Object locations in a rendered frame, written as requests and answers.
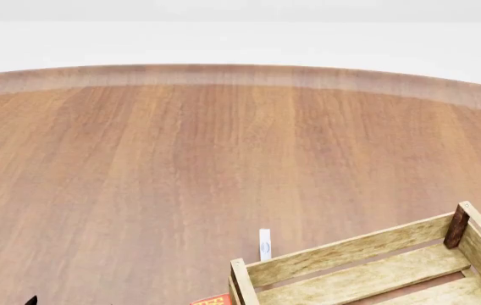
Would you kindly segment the wooden slatted crate tray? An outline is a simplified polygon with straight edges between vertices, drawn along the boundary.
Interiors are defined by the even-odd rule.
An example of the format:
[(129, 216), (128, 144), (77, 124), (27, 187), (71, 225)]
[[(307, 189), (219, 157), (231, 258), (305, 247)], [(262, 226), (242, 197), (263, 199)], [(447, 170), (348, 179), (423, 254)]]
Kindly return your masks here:
[(441, 276), (459, 280), (378, 305), (481, 305), (481, 213), (453, 213), (259, 263), (230, 263), (231, 305), (346, 305)]

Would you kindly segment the white upright carton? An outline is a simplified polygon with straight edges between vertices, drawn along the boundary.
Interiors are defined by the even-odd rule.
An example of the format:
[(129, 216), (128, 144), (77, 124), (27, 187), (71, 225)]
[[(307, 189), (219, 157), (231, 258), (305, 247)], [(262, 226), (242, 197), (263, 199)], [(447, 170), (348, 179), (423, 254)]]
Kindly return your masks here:
[(272, 242), (270, 229), (259, 230), (259, 257), (260, 261), (268, 261), (272, 258)]

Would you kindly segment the red box with yellow print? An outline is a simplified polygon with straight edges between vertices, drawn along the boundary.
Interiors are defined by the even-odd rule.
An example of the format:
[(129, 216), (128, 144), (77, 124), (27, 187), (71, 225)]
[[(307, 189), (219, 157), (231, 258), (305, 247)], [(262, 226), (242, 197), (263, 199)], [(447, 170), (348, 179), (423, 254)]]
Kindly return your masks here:
[(190, 305), (231, 305), (231, 299), (229, 294), (221, 294), (191, 302)]

